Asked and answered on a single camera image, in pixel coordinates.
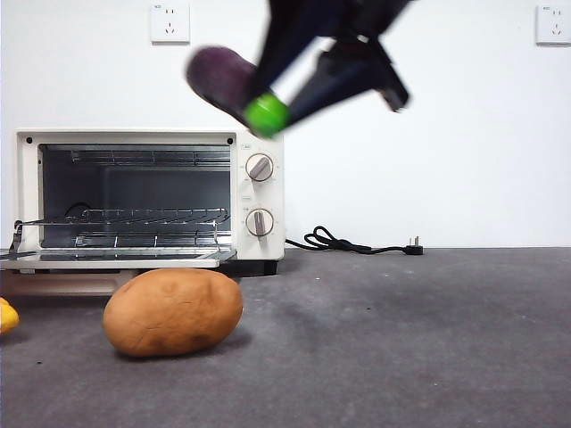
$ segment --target lemon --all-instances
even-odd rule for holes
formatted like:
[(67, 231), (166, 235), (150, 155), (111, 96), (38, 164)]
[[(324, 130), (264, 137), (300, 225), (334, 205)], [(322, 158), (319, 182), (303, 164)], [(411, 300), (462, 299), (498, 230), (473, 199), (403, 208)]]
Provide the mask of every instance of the lemon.
[(8, 333), (20, 322), (18, 312), (6, 299), (0, 297), (0, 334)]

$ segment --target potato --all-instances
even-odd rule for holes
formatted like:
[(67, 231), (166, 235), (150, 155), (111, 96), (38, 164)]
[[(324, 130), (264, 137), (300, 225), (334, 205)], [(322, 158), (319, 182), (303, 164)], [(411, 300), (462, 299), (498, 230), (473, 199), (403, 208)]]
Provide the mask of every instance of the potato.
[(206, 269), (148, 271), (107, 302), (103, 329), (132, 357), (185, 354), (228, 336), (242, 316), (242, 293), (227, 276)]

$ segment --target electrical socket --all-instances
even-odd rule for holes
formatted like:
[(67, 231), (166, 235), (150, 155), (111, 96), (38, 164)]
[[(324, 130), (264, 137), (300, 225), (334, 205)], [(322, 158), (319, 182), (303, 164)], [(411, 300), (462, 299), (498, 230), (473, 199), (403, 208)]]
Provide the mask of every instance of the electrical socket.
[(151, 41), (188, 43), (190, 10), (188, 4), (167, 2), (151, 6)]
[(571, 2), (537, 6), (535, 43), (571, 45)]

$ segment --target gray floor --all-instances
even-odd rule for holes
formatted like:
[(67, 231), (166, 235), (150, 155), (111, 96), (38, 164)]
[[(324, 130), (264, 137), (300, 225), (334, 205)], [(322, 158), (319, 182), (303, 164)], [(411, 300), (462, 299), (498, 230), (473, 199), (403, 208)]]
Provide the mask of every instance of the gray floor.
[(219, 347), (117, 355), (105, 300), (21, 300), (2, 427), (569, 427), (571, 249), (289, 251)]

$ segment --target power cord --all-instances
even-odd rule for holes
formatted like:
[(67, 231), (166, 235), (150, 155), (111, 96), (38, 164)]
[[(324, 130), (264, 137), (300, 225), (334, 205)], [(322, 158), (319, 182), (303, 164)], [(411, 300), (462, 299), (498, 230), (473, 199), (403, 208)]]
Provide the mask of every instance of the power cord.
[[(320, 235), (318, 233), (319, 231), (323, 232), (326, 236)], [(291, 239), (286, 239), (285, 241), (296, 247), (311, 251), (341, 250), (354, 251), (359, 254), (379, 254), (387, 251), (402, 251), (409, 256), (421, 256), (424, 253), (422, 245), (418, 245), (418, 236), (414, 239), (414, 245), (410, 242), (406, 247), (371, 248), (367, 245), (351, 243), (346, 239), (337, 239), (323, 226), (317, 226), (313, 229), (313, 233), (306, 234), (303, 239), (308, 245), (297, 243)]]

